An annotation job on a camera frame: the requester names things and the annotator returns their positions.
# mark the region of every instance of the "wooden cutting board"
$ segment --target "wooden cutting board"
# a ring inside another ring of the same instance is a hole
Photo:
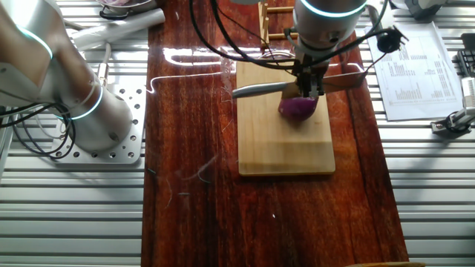
[[[238,62],[237,88],[295,77]],[[239,173],[243,176],[332,174],[335,172],[327,99],[304,122],[289,122],[278,112],[281,93],[237,100]]]

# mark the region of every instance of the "screw hole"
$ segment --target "screw hole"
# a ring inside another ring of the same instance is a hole
[[[118,142],[119,141],[119,136],[117,136],[117,133],[109,133],[109,138],[112,139],[112,141]]]

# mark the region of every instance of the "red wooden table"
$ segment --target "red wooden table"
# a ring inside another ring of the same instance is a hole
[[[206,38],[215,47],[228,47],[209,3],[195,1]],[[257,5],[225,0],[220,7],[258,33]],[[149,35],[142,266],[407,261],[366,84],[327,95],[336,161],[332,176],[244,179],[238,173],[236,104],[230,96],[235,64],[200,43],[187,0],[168,1],[163,9],[166,23]],[[291,14],[269,17],[273,33],[292,26]],[[260,46],[223,20],[240,47]],[[357,49],[350,59],[361,63]]]

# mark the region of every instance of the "metal mounting plate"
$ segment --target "metal mounting plate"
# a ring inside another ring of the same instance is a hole
[[[116,164],[134,164],[140,158],[140,150],[142,148],[143,127],[145,122],[145,104],[146,104],[146,90],[145,89],[110,89],[109,91],[115,93],[125,100],[132,112],[134,122],[127,137],[115,147],[106,151],[84,151],[78,146],[74,146],[70,154],[64,159],[54,160],[58,165],[116,165]],[[56,136],[61,135],[62,121],[58,119],[56,125]],[[55,139],[53,147],[58,147],[62,140]],[[59,151],[64,154],[68,151],[71,140],[69,139],[66,145]]]

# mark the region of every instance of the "onion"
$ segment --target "onion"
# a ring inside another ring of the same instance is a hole
[[[282,99],[279,105],[279,112],[282,116],[296,122],[303,122],[309,119],[317,108],[318,98],[295,97]]]

